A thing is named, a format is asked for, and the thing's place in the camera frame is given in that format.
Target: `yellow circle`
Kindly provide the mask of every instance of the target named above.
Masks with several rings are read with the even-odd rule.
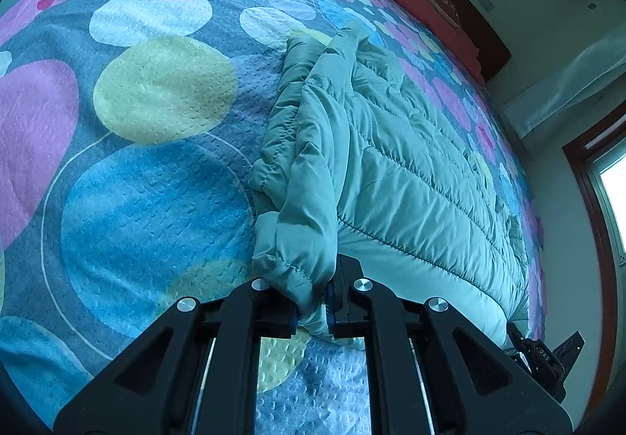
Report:
[[[389,32],[389,30],[387,29],[387,27],[385,27],[382,23],[380,23],[378,20],[374,20],[374,23],[376,24],[376,26],[378,27],[378,29],[380,29],[381,31],[383,31],[384,34],[386,34],[387,36],[389,36],[390,38],[393,37],[393,34]]]
[[[328,34],[324,34],[323,32],[320,32],[320,31],[316,31],[315,29],[308,29],[306,27],[304,29],[298,29],[291,35],[291,37],[300,36],[302,34],[311,36],[313,39],[316,39],[324,46],[327,46],[328,43],[331,42],[331,39],[333,39],[330,36],[328,36]]]
[[[461,79],[456,75],[454,71],[450,71],[450,76],[452,77],[453,81],[462,86],[463,82],[461,82]]]
[[[493,176],[491,175],[491,170],[487,166],[487,162],[484,160],[483,155],[477,152],[474,152],[476,155],[476,160],[478,161],[478,166],[483,171],[485,178],[489,181],[490,184],[493,184]]]
[[[227,297],[239,285],[251,279],[252,266],[238,260],[214,260],[192,265],[171,282],[159,300],[159,315],[181,297],[195,297],[207,303]]]
[[[257,392],[265,392],[285,382],[304,358],[311,335],[298,328],[289,340],[261,338]]]
[[[208,131],[237,93],[226,56],[181,36],[138,43],[104,68],[93,89],[98,118],[113,133],[160,144]]]
[[[441,49],[439,48],[437,43],[431,40],[430,37],[428,37],[428,34],[424,33],[423,31],[419,31],[418,34],[422,41],[426,44],[426,46],[431,49],[435,54],[441,52]]]
[[[418,51],[419,51],[419,54],[420,54],[420,55],[421,55],[424,59],[426,59],[427,61],[430,61],[430,62],[434,62],[433,56],[432,56],[432,55],[428,52],[428,50],[425,50],[425,49],[423,49],[422,47],[418,47],[417,49],[418,49]]]

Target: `curtain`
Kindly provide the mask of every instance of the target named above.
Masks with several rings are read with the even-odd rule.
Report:
[[[626,23],[589,45],[560,70],[528,87],[505,105],[505,115],[522,138],[551,115],[593,96],[624,72]]]

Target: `quilted fabric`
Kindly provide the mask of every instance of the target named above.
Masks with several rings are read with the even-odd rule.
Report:
[[[509,320],[528,332],[519,219],[398,58],[355,21],[326,47],[287,42],[250,185],[273,206],[257,217],[253,264],[305,327],[324,329],[316,294],[340,249],[400,297],[445,297],[501,347]]]
[[[287,39],[355,19],[521,217],[541,336],[519,162],[455,56],[392,0],[21,0],[0,17],[0,360],[48,425],[178,297],[255,275],[248,182]],[[264,342],[257,433],[366,433],[363,353],[301,335]]]

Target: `blue circle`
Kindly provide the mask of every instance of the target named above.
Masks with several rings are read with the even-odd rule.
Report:
[[[337,29],[344,27],[350,20],[362,22],[362,20],[359,20],[359,17],[347,12],[336,2],[331,0],[318,0],[317,6],[326,20],[333,24]],[[372,45],[377,45],[379,47],[384,46],[383,39],[380,34],[376,31],[372,31],[364,22],[362,22],[362,26],[366,31],[368,31],[369,42],[372,43]]]
[[[92,379],[65,343],[18,316],[0,317],[0,361],[49,428],[60,410]]]
[[[190,266],[249,263],[253,223],[241,183],[213,153],[187,140],[132,145],[72,187],[61,221],[63,262],[94,316],[136,337]]]
[[[517,194],[511,184],[511,180],[508,176],[500,172],[500,183],[502,185],[503,195],[508,206],[509,212],[515,216],[520,214],[520,204],[517,199]]]

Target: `polka dot bedspread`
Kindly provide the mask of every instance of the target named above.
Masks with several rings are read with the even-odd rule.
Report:
[[[525,230],[541,226],[480,89],[391,0],[20,0],[0,17],[0,359],[51,426],[182,295],[251,277],[248,188],[286,39],[354,19],[449,119]],[[369,432],[364,353],[263,341],[256,433]]]

